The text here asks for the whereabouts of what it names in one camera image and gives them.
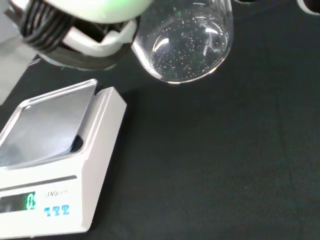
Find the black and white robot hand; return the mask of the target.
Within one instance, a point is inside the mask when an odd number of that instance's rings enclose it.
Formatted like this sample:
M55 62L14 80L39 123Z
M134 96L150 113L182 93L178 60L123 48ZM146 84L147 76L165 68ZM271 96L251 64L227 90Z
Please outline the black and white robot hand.
M130 50L150 0L3 0L0 15L17 41L46 62L81 71L114 67Z

